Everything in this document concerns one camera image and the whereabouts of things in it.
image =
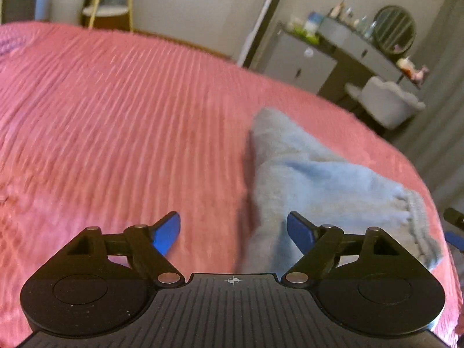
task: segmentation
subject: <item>folded clothing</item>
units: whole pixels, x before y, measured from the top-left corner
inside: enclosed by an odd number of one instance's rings
[[[442,254],[429,235],[424,202],[417,192],[348,163],[274,109],[264,108],[256,115],[252,138],[258,227],[246,251],[243,273],[270,272],[280,278],[301,258],[286,229],[291,211],[315,225],[338,226],[346,234],[380,227],[426,268],[437,266]],[[340,265],[353,260],[345,258]]]

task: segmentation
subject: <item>metal screw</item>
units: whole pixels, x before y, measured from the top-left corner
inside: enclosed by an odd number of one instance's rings
[[[302,272],[291,272],[285,278],[293,284],[303,284],[309,279],[308,275]]]
[[[180,276],[174,272],[165,272],[158,276],[158,281],[163,284],[175,284],[180,280]]]

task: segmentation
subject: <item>white sticker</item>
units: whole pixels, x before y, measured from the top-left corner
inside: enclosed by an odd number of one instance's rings
[[[313,57],[314,56],[314,50],[311,47],[308,47],[305,50],[305,57]]]

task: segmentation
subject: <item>ribbed pink fabric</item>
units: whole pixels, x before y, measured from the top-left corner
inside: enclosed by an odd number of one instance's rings
[[[207,54],[130,34],[44,23],[0,27],[0,346],[30,333],[27,278],[89,225],[104,233],[171,210],[170,254],[186,276],[233,272],[250,235],[253,154],[263,106],[280,109],[354,163],[417,190],[444,245],[430,194],[407,159],[333,104]],[[462,297],[453,265],[436,328],[455,345]]]

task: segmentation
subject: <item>vanity table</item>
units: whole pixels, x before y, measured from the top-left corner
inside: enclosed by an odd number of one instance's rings
[[[334,103],[343,99],[347,83],[362,88],[374,75],[418,93],[394,62],[345,24],[324,18],[318,35],[320,44],[313,45],[280,24],[257,71]]]

